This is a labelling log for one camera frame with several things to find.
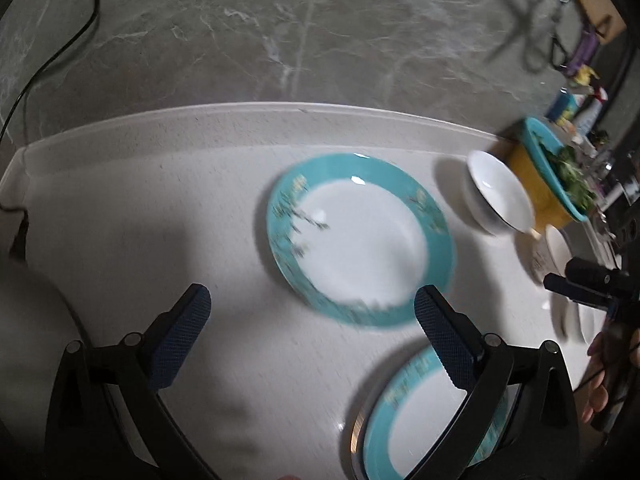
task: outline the human hand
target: human hand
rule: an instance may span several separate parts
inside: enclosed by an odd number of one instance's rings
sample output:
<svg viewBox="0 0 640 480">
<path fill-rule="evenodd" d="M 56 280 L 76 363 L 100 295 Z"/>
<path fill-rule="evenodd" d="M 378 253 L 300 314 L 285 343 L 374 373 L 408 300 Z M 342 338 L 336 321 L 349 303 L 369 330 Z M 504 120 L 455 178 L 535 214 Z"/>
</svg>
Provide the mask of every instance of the human hand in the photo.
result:
<svg viewBox="0 0 640 480">
<path fill-rule="evenodd" d="M 600 370 L 603 367 L 602 337 L 602 332 L 600 332 L 595 337 L 593 343 L 591 343 L 589 349 L 587 350 L 587 355 L 591 357 L 591 360 L 589 361 L 589 367 L 587 368 L 590 373 L 594 373 L 596 370 Z M 631 336 L 629 350 L 637 347 L 638 344 L 640 344 L 640 329 L 636 330 Z M 630 352 L 629 359 L 634 366 L 640 368 L 640 348 L 636 348 L 636 350 Z M 602 384 L 605 373 L 605 370 L 601 371 L 589 382 L 589 398 L 587 400 L 587 404 L 584 407 L 584 410 L 582 410 L 582 421 L 585 424 L 589 423 L 594 413 L 604 410 L 607 402 L 609 402 L 609 393 Z"/>
</svg>

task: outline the marble wall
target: marble wall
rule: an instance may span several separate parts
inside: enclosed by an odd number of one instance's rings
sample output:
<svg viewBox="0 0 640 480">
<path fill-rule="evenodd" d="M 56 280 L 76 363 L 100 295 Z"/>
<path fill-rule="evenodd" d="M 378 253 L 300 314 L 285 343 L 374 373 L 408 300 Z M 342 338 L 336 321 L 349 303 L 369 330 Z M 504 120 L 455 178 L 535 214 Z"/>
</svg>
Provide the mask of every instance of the marble wall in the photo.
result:
<svg viewBox="0 0 640 480">
<path fill-rule="evenodd" d="M 544 111 L 556 0 L 102 0 L 98 27 L 14 116 L 16 145 L 92 121 L 211 102 L 388 108 L 491 132 Z M 0 112 L 92 0 L 14 0 L 0 22 Z M 571 43 L 575 9 L 562 25 Z"/>
</svg>

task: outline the yellow container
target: yellow container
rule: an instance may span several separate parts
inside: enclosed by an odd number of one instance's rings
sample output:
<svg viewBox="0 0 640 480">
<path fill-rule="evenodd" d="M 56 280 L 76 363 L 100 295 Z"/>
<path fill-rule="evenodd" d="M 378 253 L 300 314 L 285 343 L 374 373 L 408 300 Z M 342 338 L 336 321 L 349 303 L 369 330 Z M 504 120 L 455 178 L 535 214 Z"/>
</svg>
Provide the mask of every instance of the yellow container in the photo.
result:
<svg viewBox="0 0 640 480">
<path fill-rule="evenodd" d="M 513 150 L 507 165 L 529 195 L 536 216 L 534 229 L 537 232 L 542 234 L 547 224 L 560 229 L 574 219 L 542 179 L 522 144 Z"/>
</svg>

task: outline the plate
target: plate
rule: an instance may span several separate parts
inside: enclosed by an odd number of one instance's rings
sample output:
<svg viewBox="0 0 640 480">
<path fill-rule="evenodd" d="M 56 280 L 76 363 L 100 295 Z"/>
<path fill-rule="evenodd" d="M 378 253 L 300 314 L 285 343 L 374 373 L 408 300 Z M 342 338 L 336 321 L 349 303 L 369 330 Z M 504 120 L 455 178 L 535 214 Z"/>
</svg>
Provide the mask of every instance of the plate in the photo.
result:
<svg viewBox="0 0 640 480">
<path fill-rule="evenodd" d="M 342 322 L 415 321 L 415 291 L 445 291 L 454 267 L 435 200 L 404 171 L 358 153 L 312 158 L 284 175 L 270 197 L 267 232 L 289 284 Z"/>
<path fill-rule="evenodd" d="M 380 395 L 364 429 L 362 461 L 367 479 L 404 479 L 431 449 L 465 397 L 432 347 L 411 358 Z M 507 414 L 504 396 L 469 465 L 491 454 Z"/>
</svg>

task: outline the blue gripper pad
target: blue gripper pad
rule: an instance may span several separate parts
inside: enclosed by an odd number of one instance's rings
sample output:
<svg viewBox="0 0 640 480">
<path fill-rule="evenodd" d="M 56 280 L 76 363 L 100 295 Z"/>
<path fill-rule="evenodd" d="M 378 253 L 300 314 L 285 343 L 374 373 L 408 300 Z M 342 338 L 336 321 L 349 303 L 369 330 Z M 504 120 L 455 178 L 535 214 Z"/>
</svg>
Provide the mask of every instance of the blue gripper pad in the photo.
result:
<svg viewBox="0 0 640 480">
<path fill-rule="evenodd" d="M 433 285 L 418 290 L 414 309 L 451 382 L 470 392 L 482 371 L 481 333 L 467 316 L 454 311 Z"/>
<path fill-rule="evenodd" d="M 153 391 L 171 386 L 211 313 L 207 287 L 193 283 L 146 330 L 140 361 Z"/>
</svg>

